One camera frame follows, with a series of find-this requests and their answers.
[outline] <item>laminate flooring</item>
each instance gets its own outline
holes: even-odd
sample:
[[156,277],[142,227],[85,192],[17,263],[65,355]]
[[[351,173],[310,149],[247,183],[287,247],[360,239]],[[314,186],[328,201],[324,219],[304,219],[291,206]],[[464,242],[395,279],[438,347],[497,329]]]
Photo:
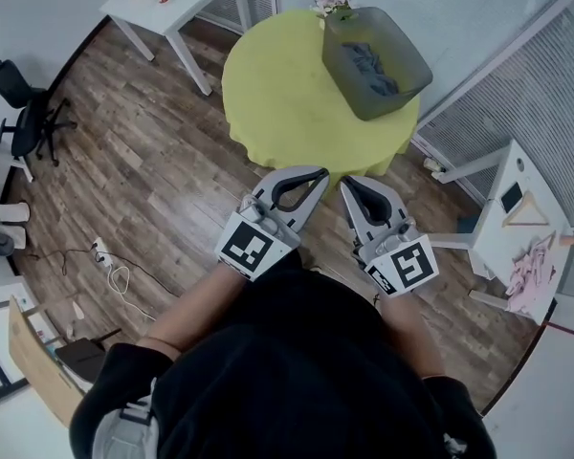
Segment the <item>laminate flooring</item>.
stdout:
[[[15,174],[9,200],[28,201],[33,214],[29,246],[15,256],[16,266],[40,301],[71,295],[85,314],[77,320],[70,302],[55,304],[49,314],[64,335],[69,325],[76,337],[91,338],[122,328],[108,342],[132,342],[150,321],[109,290],[92,254],[69,252],[66,275],[59,253],[40,260],[30,254],[87,251],[101,236],[109,251],[166,286],[119,262],[132,271],[125,298],[156,316],[215,265],[214,245],[227,218],[268,171],[230,139],[223,112],[221,74],[237,36],[198,20],[182,33],[212,86],[209,97],[160,36],[140,31],[156,55],[149,63],[110,23],[55,94],[71,100],[68,115],[78,122],[76,131],[56,136],[60,166],[31,155],[35,182]],[[380,180],[398,190],[422,231],[454,231],[458,217],[479,212],[421,163],[411,148]],[[302,238],[325,273],[372,300],[374,288],[350,257],[352,237],[336,192],[315,210]],[[474,276],[464,252],[437,250],[436,257],[440,275],[417,288],[417,300],[449,374],[468,386],[481,409],[518,364],[536,326],[468,298],[474,287],[498,295],[502,288]]]

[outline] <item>gray plastic bin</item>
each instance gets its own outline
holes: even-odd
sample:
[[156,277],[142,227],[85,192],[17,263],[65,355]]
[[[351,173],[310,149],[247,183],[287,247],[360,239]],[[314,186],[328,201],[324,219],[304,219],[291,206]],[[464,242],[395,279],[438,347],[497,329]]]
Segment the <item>gray plastic bin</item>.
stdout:
[[[343,43],[364,42],[379,55],[385,75],[398,84],[398,94],[383,97],[370,88],[347,56]],[[428,64],[391,18],[376,7],[337,11],[325,18],[323,64],[353,113],[371,120],[404,107],[431,83]]]

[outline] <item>electrical cord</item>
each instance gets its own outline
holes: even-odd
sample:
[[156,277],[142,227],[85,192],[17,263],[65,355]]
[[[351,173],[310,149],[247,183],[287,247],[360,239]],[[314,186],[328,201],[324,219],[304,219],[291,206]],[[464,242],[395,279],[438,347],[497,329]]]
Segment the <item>electrical cord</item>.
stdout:
[[[127,275],[125,276],[125,288],[123,290],[120,289],[119,285],[117,284],[117,281],[115,280],[115,275],[119,271],[126,271],[127,272]],[[147,313],[144,310],[142,310],[141,308],[139,308],[133,302],[130,302],[130,301],[125,299],[125,293],[127,293],[127,289],[130,286],[130,270],[129,270],[129,268],[127,268],[123,265],[121,267],[118,267],[117,269],[113,269],[113,266],[111,265],[110,269],[108,271],[108,275],[106,276],[106,282],[108,283],[108,287],[110,287],[113,292],[117,293],[121,297],[121,300],[125,304],[134,308],[136,311],[138,311],[144,317],[148,317],[149,319],[155,321],[155,318],[152,315],[150,315],[149,313]]]
[[[71,252],[77,252],[77,253],[90,253],[91,251],[96,249],[96,245],[92,245],[92,247],[89,250],[80,250],[80,249],[69,249],[66,251],[62,251],[62,250],[55,250],[52,251],[51,253],[47,254],[47,255],[37,255],[35,253],[27,253],[24,256],[28,256],[32,259],[34,259],[35,261],[39,261],[39,260],[44,260],[46,258],[50,258],[58,253],[61,254],[63,262],[61,265],[61,273],[62,275],[66,276],[68,274],[68,254]],[[152,278],[155,282],[157,282],[158,285],[160,285],[167,293],[174,295],[175,297],[179,297],[176,294],[174,294],[168,287],[166,287],[166,285],[164,285],[162,283],[162,281],[160,281],[155,275],[149,273],[144,267],[142,267],[141,265],[137,264],[136,262],[133,262],[132,260],[130,260],[127,257],[121,256],[119,254],[116,253],[112,253],[110,251],[96,251],[96,254],[94,256],[94,261],[96,263],[100,263],[104,260],[104,257],[102,257],[102,255],[110,255],[110,256],[114,256],[115,258],[119,258],[119,260],[122,260],[124,262],[127,262],[128,264],[136,267],[137,269],[140,269],[141,271],[143,271],[146,275],[148,275],[150,278]],[[119,271],[125,271],[126,272],[126,276],[125,276],[125,287],[123,289],[121,289],[119,287],[119,284],[117,283],[117,280],[115,279],[115,276],[119,273]],[[106,283],[108,284],[108,287],[111,289],[111,291],[117,293],[118,295],[120,295],[121,300],[127,304],[128,306],[131,306],[133,308],[135,308],[139,313],[141,313],[143,316],[148,317],[149,319],[155,321],[155,318],[153,316],[151,316],[149,313],[145,312],[144,310],[142,310],[141,308],[139,308],[136,304],[128,301],[125,299],[125,294],[127,293],[127,290],[129,288],[129,283],[130,283],[130,269],[126,266],[121,266],[118,267],[117,269],[115,269],[115,267],[111,264],[111,266],[109,267],[109,272],[108,275],[106,277]]]

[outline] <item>black office chair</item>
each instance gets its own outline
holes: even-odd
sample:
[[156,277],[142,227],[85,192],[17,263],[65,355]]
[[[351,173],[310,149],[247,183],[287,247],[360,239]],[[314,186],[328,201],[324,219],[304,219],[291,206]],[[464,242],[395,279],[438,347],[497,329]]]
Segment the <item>black office chair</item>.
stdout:
[[7,126],[7,120],[0,124],[0,143],[2,135],[13,133],[11,153],[15,159],[25,157],[36,148],[36,158],[42,158],[40,149],[46,142],[54,166],[59,165],[55,156],[54,132],[57,129],[70,127],[75,129],[77,123],[71,120],[57,123],[62,107],[70,107],[65,98],[57,108],[49,110],[49,92],[45,89],[31,87],[12,61],[0,60],[0,95],[14,109],[24,109],[17,118],[15,126]]

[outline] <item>white side table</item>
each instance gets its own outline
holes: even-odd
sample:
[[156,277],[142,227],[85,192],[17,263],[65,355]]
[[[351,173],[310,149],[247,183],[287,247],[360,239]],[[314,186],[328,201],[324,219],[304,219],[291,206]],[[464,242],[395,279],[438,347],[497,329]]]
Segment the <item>white side table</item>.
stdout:
[[[432,175],[440,183],[446,184],[495,165],[497,175],[474,232],[430,234],[430,242],[436,248],[467,250],[476,274],[487,278],[496,276],[508,286],[514,270],[514,259],[528,250],[533,240],[543,240],[555,232],[555,242],[546,255],[551,257],[555,274],[550,283],[537,294],[535,304],[527,314],[524,314],[541,324],[557,292],[569,254],[569,247],[561,246],[559,238],[562,235],[572,235],[574,232],[562,207],[536,166],[519,144],[511,140],[505,148],[485,157],[446,173]],[[518,226],[517,222],[504,226],[507,216],[519,208],[519,204],[516,204],[507,213],[501,203],[502,196],[515,183],[519,184],[523,194],[531,193],[539,210],[548,220],[547,226]],[[506,299],[478,291],[471,291],[470,296],[502,310],[508,310]]]
[[[108,0],[100,10],[115,21],[134,46],[151,61],[155,56],[136,35],[129,24],[135,24],[166,37],[185,68],[206,95],[212,92],[209,82],[195,62],[187,45],[179,35],[181,29],[198,11],[212,0]],[[251,27],[251,15],[247,0],[236,0],[238,16],[245,32]]]

